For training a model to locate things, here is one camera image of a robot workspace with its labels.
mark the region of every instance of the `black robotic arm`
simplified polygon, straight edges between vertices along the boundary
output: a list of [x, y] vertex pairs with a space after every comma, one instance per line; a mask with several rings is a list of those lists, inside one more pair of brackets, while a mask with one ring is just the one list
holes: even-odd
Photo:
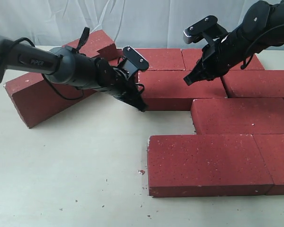
[[208, 16], [184, 30], [187, 44], [202, 39], [208, 42], [202, 49], [201, 59], [184, 78], [187, 85], [222, 77], [240, 62], [243, 70], [255, 53], [284, 44], [284, 0], [275, 5], [262, 0], [256, 2], [248, 9], [243, 22], [230, 33], [217, 21], [215, 16]]
[[7, 69], [41, 73], [48, 85], [64, 99], [75, 100], [82, 96], [66, 98], [53, 84], [73, 86], [82, 92], [85, 89], [103, 92], [144, 112], [147, 109], [141, 97], [144, 86], [136, 84], [134, 76], [139, 70], [147, 70], [148, 62], [130, 46], [123, 48], [124, 56], [117, 66], [109, 65], [103, 58], [87, 57], [80, 53], [80, 48], [88, 37], [89, 28], [86, 27], [77, 48], [65, 46], [43, 51], [27, 38], [12, 41], [0, 36], [0, 83]]

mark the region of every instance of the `tabletop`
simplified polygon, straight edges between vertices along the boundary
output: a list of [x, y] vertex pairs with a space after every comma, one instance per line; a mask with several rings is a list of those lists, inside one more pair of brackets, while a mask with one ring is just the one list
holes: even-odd
[[[258, 58], [284, 70], [284, 51]], [[148, 138], [192, 132], [190, 112], [140, 113], [101, 93], [29, 130], [0, 84], [0, 227], [284, 227], [284, 196], [148, 196]]]

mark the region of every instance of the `white backdrop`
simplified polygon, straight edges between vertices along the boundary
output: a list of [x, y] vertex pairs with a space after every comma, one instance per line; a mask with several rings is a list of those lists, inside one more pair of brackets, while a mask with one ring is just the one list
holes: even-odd
[[[232, 31], [257, 0], [0, 0], [0, 35], [26, 36], [37, 45], [63, 45], [85, 26], [103, 29], [118, 47], [200, 48], [183, 30], [215, 15]], [[271, 4], [280, 0], [268, 0]], [[284, 50], [283, 47], [270, 48]]]

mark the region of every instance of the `piper logo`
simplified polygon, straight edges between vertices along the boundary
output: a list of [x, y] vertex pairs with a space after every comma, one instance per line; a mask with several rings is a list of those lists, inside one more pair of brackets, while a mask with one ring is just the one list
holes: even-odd
[[37, 60], [37, 59], [32, 59], [32, 60], [30, 61], [30, 64], [31, 64], [31, 65], [43, 66], [44, 61], [40, 61], [40, 60]]

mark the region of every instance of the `black cable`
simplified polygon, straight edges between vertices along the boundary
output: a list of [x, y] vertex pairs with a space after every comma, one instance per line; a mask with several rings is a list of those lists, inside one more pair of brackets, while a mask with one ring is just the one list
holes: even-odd
[[[35, 47], [35, 44], [28, 38], [26, 37], [23, 37], [23, 38], [20, 38], [20, 39], [17, 39], [16, 41], [13, 42], [13, 44], [8, 48], [8, 50], [4, 53], [1, 61], [0, 61], [0, 65], [4, 62], [5, 58], [8, 56], [8, 54], [12, 51], [12, 49], [18, 45], [19, 43], [23, 42], [23, 41], [27, 41], [31, 46]], [[78, 100], [78, 99], [81, 99], [83, 96], [84, 96], [84, 92], [83, 90], [81, 90], [81, 96], [79, 97], [76, 97], [76, 98], [67, 98], [65, 96], [63, 96], [53, 85], [52, 83], [45, 77], [44, 74], [41, 74], [43, 79], [46, 81], [46, 83], [51, 87], [51, 89], [58, 95], [60, 96], [61, 98], [65, 99], [65, 100], [68, 100], [68, 101], [73, 101], [73, 100]]]
[[250, 45], [249, 47], [247, 48], [247, 50], [245, 51], [245, 54], [244, 54], [244, 60], [243, 60], [243, 65], [241, 65], [241, 69], [245, 69], [249, 63], [251, 62], [252, 60], [252, 57], [254, 56], [254, 54], [250, 57], [249, 61], [246, 63], [246, 59], [247, 59], [247, 53], [250, 51], [250, 49], [263, 37], [265, 36], [267, 33], [273, 31], [274, 29], [277, 29], [277, 28], [281, 28], [281, 27], [284, 27], [284, 24], [283, 25], [278, 25], [277, 27], [273, 27], [269, 30], [267, 30], [266, 32], [264, 32], [262, 35], [260, 35], [257, 39], [255, 39]]

